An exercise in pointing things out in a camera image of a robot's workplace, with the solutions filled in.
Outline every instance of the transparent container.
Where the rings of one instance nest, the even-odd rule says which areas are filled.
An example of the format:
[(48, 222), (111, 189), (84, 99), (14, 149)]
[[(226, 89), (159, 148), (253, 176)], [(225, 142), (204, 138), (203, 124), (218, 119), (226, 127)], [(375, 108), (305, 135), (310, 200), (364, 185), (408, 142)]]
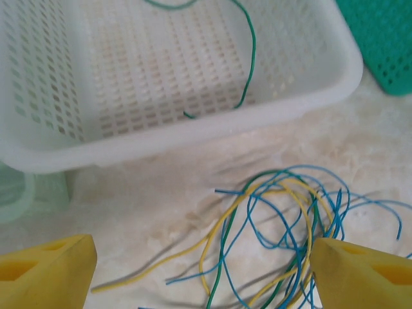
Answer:
[(25, 215), (65, 209), (69, 197), (64, 173), (22, 173), (0, 163), (0, 223)]

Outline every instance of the blue wire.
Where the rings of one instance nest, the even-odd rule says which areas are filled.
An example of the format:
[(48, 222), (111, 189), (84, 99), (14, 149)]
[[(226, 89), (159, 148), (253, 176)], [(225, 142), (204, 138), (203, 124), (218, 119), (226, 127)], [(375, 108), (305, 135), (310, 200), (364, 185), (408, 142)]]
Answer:
[[(225, 194), (243, 195), (242, 192), (236, 192), (236, 191), (233, 191), (234, 193), (229, 193), (229, 192), (228, 192), (228, 193), (225, 192)], [(271, 204), (270, 206), (271, 206), (275, 211), (277, 211), (277, 213), (279, 214), (279, 217), (282, 219), (282, 221), (283, 221), (283, 222), (286, 222), (285, 217), (284, 217), (283, 214), (276, 208), (276, 206), (274, 206), (274, 205), (272, 205), (272, 204)], [(239, 229), (239, 232), (236, 234), (235, 238), (234, 238), (234, 239), (232, 240), (232, 242), (230, 243), (230, 245), (229, 245), (226, 253), (223, 255), (222, 260), (219, 261), (218, 264), (214, 265), (211, 269), (209, 269), (208, 271), (205, 271), (205, 272), (203, 272), (203, 273), (197, 273), (197, 274), (194, 274), (194, 275), (191, 275), (191, 276), (187, 276), (187, 277), (172, 279), (172, 280), (166, 282), (166, 285), (171, 285), (171, 284), (173, 284), (173, 283), (177, 283), (177, 282), (181, 282), (181, 281), (186, 281), (186, 280), (193, 279), (193, 278), (196, 278), (196, 277), (204, 276), (204, 275), (210, 274), (211, 272), (213, 272), (214, 270), (216, 270), (216, 269), (223, 263), (223, 261), (225, 260), (225, 258), (228, 256), (228, 254), (229, 254), (230, 250), (232, 249), (233, 245), (235, 244), (235, 242), (238, 240), (238, 238), (240, 237), (241, 233), (242, 233), (243, 230), (245, 229), (245, 227), (246, 227), (246, 225), (247, 225), (247, 222), (248, 222), (247, 219), (243, 222), (241, 228)]]
[[(316, 166), (316, 165), (294, 165), (294, 166), (291, 166), (291, 167), (289, 167), (287, 169), (284, 169), (282, 171), (275, 172), (272, 175), (271, 178), (269, 178), (267, 181), (265, 181), (261, 185), (259, 185), (259, 187), (257, 187), (254, 190), (254, 192), (252, 194), (250, 194), (250, 196), (248, 197), (248, 203), (247, 203), (247, 218), (243, 222), (240, 230), (236, 234), (233, 241), (230, 243), (230, 245), (229, 245), (228, 249), (226, 250), (226, 252), (222, 255), (222, 258), (219, 260), (218, 264), (216, 264), (210, 270), (208, 270), (208, 271), (206, 271), (202, 274), (195, 274), (193, 276), (188, 276), (188, 277), (185, 277), (185, 278), (174, 279), (172, 281), (169, 281), (167, 284), (171, 284), (171, 283), (175, 283), (175, 282), (179, 282), (179, 281), (185, 281), (185, 280), (188, 280), (188, 279), (192, 279), (194, 277), (199, 277), (199, 276), (202, 276), (202, 275), (209, 274), (210, 272), (216, 270), (220, 265), (223, 264), (223, 266), (225, 268), (225, 272), (226, 272), (228, 280), (229, 280), (229, 283), (230, 283), (230, 287), (231, 287), (232, 291), (234, 292), (234, 295), (236, 296), (236, 298), (239, 300), (239, 302), (243, 306), (248, 308), (247, 304), (245, 304), (245, 302), (241, 299), (241, 297), (238, 295), (238, 293), (236, 291), (236, 288), (234, 287), (234, 284), (233, 284), (232, 279), (230, 277), (229, 268), (227, 267), (227, 264), (226, 264), (226, 257), (228, 256), (231, 248), (233, 247), (235, 242), (238, 240), (241, 233), (243, 232), (243, 230), (246, 227), (247, 223), (250, 223), (250, 225), (252, 226), (252, 228), (254, 230), (254, 234), (256, 235), (257, 239), (259, 240), (259, 242), (261, 243), (261, 245), (264, 248), (269, 249), (269, 250), (274, 250), (274, 249), (278, 249), (278, 248), (286, 249), (286, 250), (293, 250), (296, 254), (295, 258), (297, 260), (298, 270), (297, 270), (297, 273), (290, 278), (290, 280), (288, 282), (288, 286), (286, 288), (285, 295), (287, 293), (289, 293), (290, 289), (292, 289), (292, 290), (290, 291), (290, 293), (289, 293), (288, 297), (285, 299), (285, 301), (283, 301), (282, 304), (279, 306), (279, 308), (281, 308), (281, 309), (286, 308), (286, 306), (290, 302), (290, 298), (295, 295), (299, 285), (301, 285), (301, 289), (303, 290), (303, 295), (304, 295), (303, 302), (299, 306), (299, 308), (302, 308), (305, 303), (310, 303), (310, 306), (313, 309), (316, 308), (315, 305), (314, 305), (314, 296), (313, 296), (314, 287), (315, 287), (315, 281), (314, 281), (313, 277), (310, 280), (310, 289), (309, 289), (308, 293), (306, 293), (306, 291), (304, 291), (304, 287), (302, 286), (303, 283), (301, 282), (301, 284), (299, 284), (299, 281), (300, 281), (299, 278), (301, 277), (301, 272), (302, 272), (301, 263), (303, 262), (304, 252), (306, 250), (306, 247), (304, 245), (303, 246), (298, 246), (297, 245), (297, 242), (296, 242), (296, 240), (294, 238), (294, 235), (292, 233), (292, 229), (299, 223), (299, 220), (301, 219), (301, 216), (303, 214), (302, 210), (299, 211), (299, 215), (294, 220), (293, 224), (289, 225), (287, 223), (285, 217), (281, 213), (281, 211), (273, 203), (270, 203), (268, 200), (261, 197), (262, 194), (264, 194), (265, 192), (267, 192), (271, 188), (274, 188), (274, 187), (282, 188), (282, 186), (279, 185), (279, 182), (281, 182), (282, 180), (286, 180), (288, 178), (295, 178), (292, 175), (287, 174), (287, 172), (291, 171), (292, 169), (316, 169), (316, 170), (319, 170), (319, 171), (324, 171), (327, 174), (333, 176), (345, 188), (345, 190), (339, 189), (338, 191), (328, 192), (324, 188), (324, 185), (317, 178), (314, 178), (310, 175), (305, 175), (305, 174), (300, 174), (299, 175), (299, 177), (301, 177), (302, 179), (311, 180), (311, 181), (315, 182), (321, 188), (321, 189), (318, 190), (318, 192), (321, 193), (320, 195), (321, 195), (322, 198), (326, 198), (326, 200), (328, 201), (328, 203), (329, 203), (329, 205), (330, 205), (330, 207), (331, 207), (331, 209), (334, 213), (333, 221), (331, 222), (328, 230), (324, 229), (324, 225), (323, 225), (322, 221), (319, 220), (319, 225), (321, 226), (323, 237), (330, 237), (331, 233), (333, 231), (332, 238), (336, 238), (339, 235), (339, 233), (341, 233), (342, 234), (342, 240), (343, 240), (344, 239), (343, 221), (344, 221), (347, 213), (352, 209), (356, 209), (357, 207), (362, 207), (362, 206), (365, 206), (365, 205), (375, 204), (379, 207), (382, 207), (383, 209), (386, 209), (387, 211), (390, 211), (390, 213), (392, 213), (396, 217), (396, 219), (398, 219), (399, 228), (398, 228), (397, 239), (399, 239), (400, 234), (402, 232), (402, 220), (401, 220), (400, 216), (398, 215), (398, 213), (395, 210), (393, 210), (391, 207), (387, 206), (386, 204), (391, 203), (391, 204), (403, 206), (403, 207), (406, 207), (406, 208), (412, 210), (411, 205), (408, 205), (408, 204), (402, 203), (402, 202), (398, 202), (398, 201), (391, 201), (391, 200), (371, 200), (371, 199), (367, 198), (366, 196), (362, 196), (360, 194), (352, 193), (349, 190), (346, 183), (341, 178), (339, 178), (336, 174), (334, 174), (333, 172), (331, 172), (331, 171), (329, 171), (329, 170), (327, 170), (323, 167), (319, 167), (319, 166)], [(215, 190), (215, 192), (216, 193), (223, 193), (223, 194), (230, 194), (230, 195), (237, 195), (237, 196), (244, 195), (244, 193), (245, 193), (245, 192), (239, 192), (239, 191), (226, 191), (226, 190), (217, 190), (217, 189)], [(335, 201), (332, 200), (333, 195), (337, 195)], [(342, 207), (342, 197), (343, 197), (343, 195), (347, 196), (348, 201), (346, 203), (345, 209), (342, 212), (340, 212), (341, 207)], [(363, 201), (360, 202), (360, 203), (357, 203), (355, 205), (350, 205), (351, 196), (363, 199)], [(256, 208), (256, 205), (259, 201), (267, 204), (274, 211), (276, 211), (278, 216), (283, 221), (283, 225), (285, 226), (286, 231), (277, 243), (268, 240), (257, 229), (257, 227), (254, 223), (254, 220), (252, 219), (252, 213), (253, 213), (254, 209)], [(318, 202), (317, 199), (312, 201), (311, 206), (307, 210), (308, 214), (310, 213), (311, 209), (314, 207), (314, 205), (317, 202)], [(314, 235), (315, 235), (315, 228), (316, 228), (316, 226), (313, 225), (312, 226), (312, 232), (313, 232)], [(223, 222), (223, 227), (222, 227), (222, 237), (221, 237), (221, 250), (222, 250), (222, 252), (224, 250), (223, 249), (223, 234), (224, 234), (225, 229), (226, 229), (226, 220)], [(292, 241), (292, 247), (289, 244), (288, 237), (290, 237), (290, 240)]]
[[(243, 192), (238, 192), (237, 195), (243, 195)], [(294, 235), (292, 234), (292, 232), (291, 232), (291, 230), (290, 230), (290, 226), (288, 225), (288, 223), (287, 223), (285, 217), (283, 216), (283, 214), (281, 213), (281, 211), (280, 211), (276, 206), (274, 206), (274, 205), (271, 204), (269, 201), (267, 201), (266, 199), (264, 199), (264, 198), (262, 198), (262, 197), (260, 197), (260, 196), (251, 196), (251, 198), (255, 198), (255, 199), (261, 200), (263, 203), (269, 205), (272, 209), (274, 209), (274, 210), (277, 212), (277, 214), (279, 215), (279, 217), (282, 219), (283, 224), (286, 226), (286, 230), (287, 230), (287, 232), (289, 233), (289, 235), (290, 235), (290, 237), (291, 237), (292, 243), (294, 244), (294, 248), (295, 248), (295, 252), (296, 252), (297, 258), (298, 258), (298, 260), (300, 260), (301, 258), (300, 258), (300, 254), (299, 254), (299, 247), (297, 246), (297, 243), (296, 243), (296, 241), (295, 241)], [(253, 210), (254, 210), (254, 208), (250, 208), (250, 204), (249, 204), (248, 214), (250, 214), (250, 212), (252, 212)], [(228, 270), (227, 265), (226, 265), (226, 262), (225, 262), (226, 256), (228, 255), (228, 253), (229, 253), (230, 249), (232, 248), (233, 244), (236, 242), (237, 238), (238, 238), (238, 237), (240, 236), (240, 234), (243, 232), (243, 229), (245, 228), (247, 222), (248, 222), (248, 219), (246, 219), (246, 220), (244, 221), (244, 223), (243, 223), (241, 229), (239, 230), (238, 234), (236, 235), (236, 237), (234, 238), (234, 240), (233, 240), (232, 243), (230, 244), (228, 250), (226, 251), (225, 255), (223, 256), (223, 258), (221, 259), (221, 261), (219, 261), (219, 263), (218, 263), (217, 265), (215, 265), (215, 266), (212, 267), (210, 270), (208, 270), (208, 271), (206, 271), (206, 272), (204, 272), (204, 273), (202, 273), (202, 274), (195, 274), (195, 275), (187, 276), (187, 277), (184, 277), (184, 278), (173, 279), (173, 280), (167, 282), (166, 284), (169, 285), (169, 284), (176, 283), (176, 282), (179, 282), (179, 281), (186, 281), (186, 280), (188, 280), (188, 279), (192, 279), (192, 278), (195, 278), (195, 277), (199, 277), (199, 276), (208, 274), (208, 273), (212, 272), (213, 270), (217, 269), (217, 268), (219, 267), (219, 265), (221, 265), (221, 264), (223, 263), (223, 266), (225, 267), (225, 271), (226, 271), (226, 273), (227, 273), (227, 277), (228, 277), (228, 280), (229, 280), (229, 284), (230, 284), (230, 286), (231, 286), (231, 288), (232, 288), (235, 296), (238, 298), (238, 300), (242, 303), (243, 306), (246, 306), (246, 307), (247, 307), (247, 305), (244, 303), (244, 301), (243, 301), (243, 300), (240, 298), (240, 296), (238, 295), (238, 293), (237, 293), (237, 291), (236, 291), (236, 289), (235, 289), (235, 287), (234, 287), (234, 285), (233, 285), (232, 279), (231, 279), (230, 274), (229, 274), (229, 270)], [(300, 277), (301, 272), (302, 272), (302, 270), (301, 270), (301, 264), (298, 263), (297, 265), (298, 265), (297, 277)], [(289, 297), (288, 297), (288, 299), (285, 300), (285, 303), (286, 303), (286, 304), (287, 304), (287, 302), (289, 302), (289, 300), (290, 300), (290, 298), (291, 298), (292, 296), (293, 296), (293, 294), (290, 294)]]

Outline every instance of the electrical wire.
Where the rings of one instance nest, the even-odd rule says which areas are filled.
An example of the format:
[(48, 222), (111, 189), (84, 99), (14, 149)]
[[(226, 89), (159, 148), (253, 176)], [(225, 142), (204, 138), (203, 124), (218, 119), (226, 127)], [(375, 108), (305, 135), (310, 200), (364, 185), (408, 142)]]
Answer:
[[(163, 3), (160, 3), (158, 1), (153, 1), (153, 0), (144, 0), (145, 2), (149, 3), (150, 5), (153, 5), (159, 9), (162, 10), (167, 10), (167, 11), (177, 11), (177, 10), (183, 10), (185, 8), (189, 8), (190, 6), (194, 5), (198, 0), (191, 0), (186, 3), (183, 3), (181, 5), (165, 5)], [(250, 34), (252, 36), (252, 56), (250, 60), (250, 69), (249, 69), (249, 75), (246, 80), (245, 86), (242, 91), (242, 96), (239, 100), (239, 102), (233, 107), (233, 109), (238, 109), (240, 108), (245, 99), (246, 99), (246, 94), (249, 89), (250, 83), (252, 82), (254, 70), (255, 70), (255, 62), (256, 62), (256, 33), (255, 29), (253, 27), (252, 19), (250, 18), (249, 13), (247, 12), (246, 8), (238, 1), (238, 0), (229, 0), (232, 2), (234, 5), (236, 5), (245, 15), (249, 29), (250, 29)], [(196, 119), (197, 117), (195, 115), (192, 115), (186, 111), (183, 111), (183, 114), (189, 118), (189, 119)]]
[[(296, 173), (295, 170), (297, 169), (323, 171), (334, 177), (338, 181), (342, 189), (336, 191), (327, 191), (324, 187), (324, 184), (320, 182), (319, 179), (314, 178), (313, 176), (310, 176), (308, 174)], [(315, 184), (316, 189), (314, 189), (314, 187), (310, 185), (311, 183)], [(210, 308), (214, 295), (218, 289), (223, 267), (234, 295), (245, 308), (250, 308), (251, 306), (255, 305), (263, 298), (263, 296), (267, 292), (269, 292), (274, 287), (272, 294), (267, 299), (265, 299), (263, 305), (261, 305), (261, 308), (267, 308), (274, 301), (276, 296), (279, 294), (281, 287), (286, 282), (287, 287), (285, 294), (282, 300), (280, 300), (280, 302), (276, 304), (276, 308), (291, 308), (298, 304), (298, 308), (302, 308), (304, 304), (308, 303), (310, 305), (310, 308), (316, 309), (316, 306), (314, 304), (315, 281), (309, 269), (309, 256), (312, 251), (312, 245), (315, 238), (329, 237), (341, 238), (343, 240), (343, 223), (348, 212), (359, 207), (375, 205), (390, 212), (397, 219), (398, 231), (396, 239), (399, 240), (402, 232), (402, 220), (398, 213), (389, 205), (396, 205), (412, 210), (412, 206), (399, 201), (374, 200), (360, 194), (352, 193), (349, 190), (348, 186), (338, 176), (322, 167), (316, 167), (312, 165), (295, 165), (283, 170), (278, 169), (263, 171), (250, 179), (250, 181), (244, 186), (241, 191), (216, 189), (215, 192), (219, 194), (236, 196), (236, 198), (233, 204), (223, 213), (223, 216), (214, 224), (213, 228), (211, 228), (209, 233), (207, 233), (207, 235), (201, 241), (197, 242), (197, 244), (184, 251), (160, 260), (136, 277), (128, 278), (121, 282), (112, 281), (111, 283), (97, 286), (92, 290), (92, 292), (101, 292), (103, 290), (109, 290), (114, 287), (136, 282), (148, 275), (151, 271), (153, 271), (160, 265), (163, 265), (164, 263), (172, 259), (183, 256), (184, 254), (190, 253), (200, 248), (202, 245), (205, 245), (199, 261), (199, 272), (195, 275), (168, 280), (166, 282), (168, 285), (193, 279), (195, 277), (200, 277), (202, 285), (207, 295), (209, 295), (206, 308)], [(282, 211), (267, 199), (268, 196), (276, 196), (279, 194), (287, 194), (299, 207), (299, 214), (294, 219), (292, 224), (289, 224), (288, 220), (286, 220), (286, 218), (283, 216)], [(228, 247), (226, 247), (226, 242), (229, 237), (230, 231), (231, 229), (233, 229), (235, 215), (237, 214), (238, 208), (241, 203), (246, 200), (246, 219), (244, 220), (240, 229), (237, 231), (233, 240), (230, 242)], [(324, 219), (321, 218), (318, 204), (321, 206), (322, 210), (325, 213)], [(258, 229), (258, 226), (254, 222), (252, 215), (258, 205), (269, 206), (269, 208), (272, 209), (276, 216), (282, 221), (282, 224), (285, 228), (285, 233), (280, 237), (279, 241), (271, 240), (270, 237), (264, 235)], [(306, 239), (299, 241), (301, 243), (301, 245), (299, 245), (298, 241), (295, 239), (293, 228), (302, 219), (304, 219), (307, 231)], [(247, 225), (251, 226), (256, 239), (263, 248), (267, 250), (290, 250), (294, 253), (294, 258), (287, 266), (285, 273), (277, 276), (276, 278), (273, 278), (271, 282), (269, 282), (269, 284), (261, 288), (259, 292), (256, 293), (249, 301), (242, 299), (238, 294), (235, 284), (230, 277), (229, 268), (227, 266), (227, 258), (230, 254), (230, 251), (235, 243), (239, 240), (242, 232), (245, 230), (245, 227)], [(204, 270), (203, 262), (205, 256), (207, 255), (211, 244), (215, 242), (216, 236), (218, 235), (219, 231), (221, 231), (219, 240), (219, 260), (212, 268)], [(408, 255), (406, 258), (412, 258), (412, 254)], [(206, 282), (205, 276), (215, 271), (216, 269), (218, 270), (216, 279), (213, 288), (210, 289)]]

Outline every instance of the basket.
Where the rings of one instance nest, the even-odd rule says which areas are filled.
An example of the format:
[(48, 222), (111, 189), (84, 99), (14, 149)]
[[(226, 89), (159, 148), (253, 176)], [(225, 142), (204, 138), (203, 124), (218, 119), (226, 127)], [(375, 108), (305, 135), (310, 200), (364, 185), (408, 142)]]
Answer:
[(0, 160), (110, 165), (297, 118), (358, 86), (361, 55), (333, 0), (240, 2), (256, 67), (233, 109), (252, 39), (231, 1), (1, 0)]
[(337, 3), (382, 89), (391, 95), (412, 93), (412, 1)]

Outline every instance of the table surface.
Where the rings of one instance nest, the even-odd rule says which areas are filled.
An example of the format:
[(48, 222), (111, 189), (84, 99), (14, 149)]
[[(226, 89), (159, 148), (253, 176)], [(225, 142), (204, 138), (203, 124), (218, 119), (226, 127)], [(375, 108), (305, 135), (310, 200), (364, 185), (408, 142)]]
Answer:
[[(214, 188), (237, 188), (262, 169), (321, 165), (356, 192), (412, 203), (411, 153), (412, 96), (383, 94), (366, 71), (349, 99), (298, 120), (143, 160), (77, 171), (70, 176), (69, 209), (0, 226), (0, 254), (92, 234), (98, 254), (93, 286), (139, 269), (162, 251), (167, 251), (165, 256), (196, 242), (229, 205)], [(412, 220), (412, 211), (399, 213), (404, 222)], [(400, 241), (395, 240), (397, 228), (387, 212), (366, 207), (348, 215), (346, 240), (405, 256), (412, 252), (412, 226), (404, 224)], [(216, 262), (218, 247), (211, 252), (207, 266)], [(199, 279), (164, 284), (165, 278), (184, 271), (199, 256), (197, 251), (172, 261), (135, 284), (89, 294), (85, 308), (202, 308), (206, 296)], [(247, 283), (282, 267), (287, 259), (260, 249), (246, 231), (228, 266), (234, 284), (247, 297), (263, 284)], [(215, 300), (215, 308), (236, 303), (226, 279)]]

